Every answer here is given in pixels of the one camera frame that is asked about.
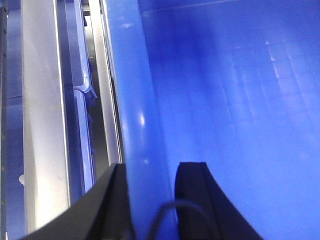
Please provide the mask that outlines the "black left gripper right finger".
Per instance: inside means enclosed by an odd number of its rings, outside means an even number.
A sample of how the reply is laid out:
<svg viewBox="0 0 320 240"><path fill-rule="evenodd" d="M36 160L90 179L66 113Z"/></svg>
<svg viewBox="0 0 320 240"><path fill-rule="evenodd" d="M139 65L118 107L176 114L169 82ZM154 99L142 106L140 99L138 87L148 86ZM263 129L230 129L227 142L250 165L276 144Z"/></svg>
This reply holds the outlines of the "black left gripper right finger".
<svg viewBox="0 0 320 240"><path fill-rule="evenodd" d="M175 176L174 197L196 204L176 209L182 240L260 240L211 174L205 162L181 162Z"/></svg>

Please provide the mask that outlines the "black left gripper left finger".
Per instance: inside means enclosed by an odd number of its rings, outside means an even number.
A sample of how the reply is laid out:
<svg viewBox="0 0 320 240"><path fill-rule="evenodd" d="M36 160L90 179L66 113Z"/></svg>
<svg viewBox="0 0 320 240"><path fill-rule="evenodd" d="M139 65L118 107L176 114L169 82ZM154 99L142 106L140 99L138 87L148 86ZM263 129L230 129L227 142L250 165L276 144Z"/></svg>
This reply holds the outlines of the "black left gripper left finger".
<svg viewBox="0 0 320 240"><path fill-rule="evenodd" d="M124 164L113 163L68 210L26 240L134 240Z"/></svg>

